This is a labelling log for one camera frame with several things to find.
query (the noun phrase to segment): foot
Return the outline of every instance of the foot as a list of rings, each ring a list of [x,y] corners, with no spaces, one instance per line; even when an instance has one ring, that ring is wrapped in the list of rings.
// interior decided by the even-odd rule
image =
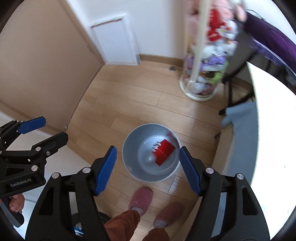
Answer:
[[[183,210],[184,206],[181,203],[172,203],[155,218],[154,228],[168,228],[181,217]]]
[[[140,188],[133,194],[128,209],[136,210],[143,216],[152,202],[153,192],[150,188]]]

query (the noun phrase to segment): gray bucket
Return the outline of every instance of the gray bucket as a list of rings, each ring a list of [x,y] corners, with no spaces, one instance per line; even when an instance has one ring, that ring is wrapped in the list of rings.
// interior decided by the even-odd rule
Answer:
[[[152,149],[164,139],[176,148],[165,162],[158,166]],[[142,181],[162,181],[179,167],[180,146],[176,135],[165,126],[154,123],[144,124],[134,129],[125,139],[122,147],[123,163],[134,177]]]

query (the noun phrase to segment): gray sock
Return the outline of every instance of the gray sock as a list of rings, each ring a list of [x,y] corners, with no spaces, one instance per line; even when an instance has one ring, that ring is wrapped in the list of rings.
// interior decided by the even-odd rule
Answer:
[[[154,224],[154,227],[155,227],[155,228],[163,228],[163,229],[164,229],[167,225],[168,225],[167,222],[162,221],[162,220],[158,220],[158,221],[156,221],[156,223]]]
[[[138,207],[132,207],[131,209],[136,210],[140,215],[142,215],[142,213],[143,213],[143,210]]]

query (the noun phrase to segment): person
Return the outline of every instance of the person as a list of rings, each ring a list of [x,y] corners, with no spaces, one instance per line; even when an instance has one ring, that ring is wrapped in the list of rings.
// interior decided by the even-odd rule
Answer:
[[[153,198],[150,188],[138,189],[128,206],[128,210],[112,218],[104,226],[111,241],[130,241],[141,217],[146,213]],[[169,241],[165,228],[171,226],[183,213],[184,207],[175,202],[166,207],[154,220],[152,229],[143,241]]]
[[[25,197],[22,193],[12,196],[9,203],[9,210],[11,212],[19,212],[24,208],[25,205]]]

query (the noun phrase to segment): stuffed toy container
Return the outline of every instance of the stuffed toy container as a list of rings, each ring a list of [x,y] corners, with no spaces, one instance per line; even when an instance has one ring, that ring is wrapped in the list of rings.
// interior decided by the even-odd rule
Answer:
[[[217,92],[237,47],[246,12],[241,0],[184,0],[186,56],[179,81],[191,99],[207,101]]]

